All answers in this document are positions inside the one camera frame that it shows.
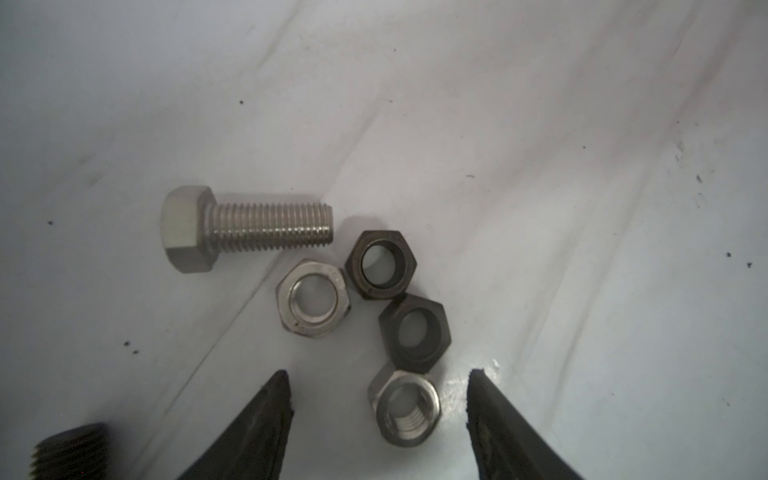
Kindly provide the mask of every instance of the dark hex nut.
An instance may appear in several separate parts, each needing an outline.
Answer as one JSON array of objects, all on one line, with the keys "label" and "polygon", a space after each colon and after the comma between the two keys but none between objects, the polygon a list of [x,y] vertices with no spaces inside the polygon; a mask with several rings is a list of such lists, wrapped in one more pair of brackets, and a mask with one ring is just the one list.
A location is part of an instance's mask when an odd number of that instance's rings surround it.
[{"label": "dark hex nut", "polygon": [[[413,312],[420,312],[427,321],[427,330],[421,342],[403,346],[399,341],[400,324]],[[451,330],[442,304],[410,295],[395,298],[379,316],[384,347],[398,369],[427,373],[451,345]]]},{"label": "dark hex nut", "polygon": [[[395,274],[384,283],[372,283],[362,271],[362,259],[369,248],[381,246],[395,257]],[[344,268],[360,295],[366,300],[386,300],[406,291],[416,271],[416,257],[397,230],[366,230],[360,234]]]}]

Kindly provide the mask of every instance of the bolt thread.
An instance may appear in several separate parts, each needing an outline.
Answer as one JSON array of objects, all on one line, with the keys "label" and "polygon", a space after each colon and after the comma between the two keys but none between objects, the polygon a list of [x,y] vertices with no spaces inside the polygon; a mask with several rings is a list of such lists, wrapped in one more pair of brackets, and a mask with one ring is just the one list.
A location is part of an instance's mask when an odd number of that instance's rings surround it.
[{"label": "bolt thread", "polygon": [[325,204],[217,204],[207,215],[215,251],[311,247],[333,241],[333,209]]},{"label": "bolt thread", "polygon": [[30,477],[105,478],[108,447],[107,427],[101,423],[54,435],[35,447]]}]

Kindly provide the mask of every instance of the stainless steel nut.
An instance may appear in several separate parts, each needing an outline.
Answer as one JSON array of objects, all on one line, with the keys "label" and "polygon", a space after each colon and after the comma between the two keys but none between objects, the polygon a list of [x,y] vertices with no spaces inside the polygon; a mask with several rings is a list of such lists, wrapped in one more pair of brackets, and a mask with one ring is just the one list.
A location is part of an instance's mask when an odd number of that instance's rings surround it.
[{"label": "stainless steel nut", "polygon": [[[386,248],[395,258],[395,274],[380,284],[368,280],[362,268],[363,257],[375,246]],[[344,268],[360,296],[366,300],[385,300],[406,291],[416,271],[416,257],[399,231],[366,230],[357,239]]]},{"label": "stainless steel nut", "polygon": [[[415,390],[415,403],[404,412],[394,412],[393,403],[407,388]],[[440,397],[432,382],[424,375],[397,370],[392,363],[376,374],[368,399],[382,436],[399,447],[421,445],[440,420]]]},{"label": "stainless steel nut", "polygon": [[[426,318],[427,330],[414,346],[400,344],[402,321],[409,313],[420,312]],[[399,369],[427,373],[451,345],[451,329],[442,305],[409,293],[395,298],[379,315],[382,341],[389,358]]]},{"label": "stainless steel nut", "polygon": [[214,193],[200,185],[179,187],[165,197],[160,235],[168,260],[182,273],[210,271],[219,256],[204,232],[205,213],[215,204]]},{"label": "stainless steel nut", "polygon": [[[305,313],[296,302],[296,291],[308,276],[321,276],[333,285],[336,298],[331,310],[321,316]],[[290,332],[304,336],[323,336],[335,329],[349,312],[349,293],[341,269],[315,260],[302,260],[277,286],[277,310],[283,326]]]}]

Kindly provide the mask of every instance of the internal thread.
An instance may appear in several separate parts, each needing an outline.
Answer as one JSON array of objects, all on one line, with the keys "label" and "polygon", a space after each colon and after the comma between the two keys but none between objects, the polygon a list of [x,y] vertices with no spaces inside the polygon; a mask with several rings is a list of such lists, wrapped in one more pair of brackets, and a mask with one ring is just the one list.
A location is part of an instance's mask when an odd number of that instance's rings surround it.
[{"label": "internal thread", "polygon": [[207,216],[210,247],[223,252],[311,247],[333,241],[325,204],[218,204]]},{"label": "internal thread", "polygon": [[420,399],[413,409],[405,415],[388,415],[387,424],[392,432],[405,440],[417,439],[429,428],[429,416],[432,407]]},{"label": "internal thread", "polygon": [[401,435],[418,432],[427,422],[421,406],[416,406],[408,415],[393,417],[395,426]]}]

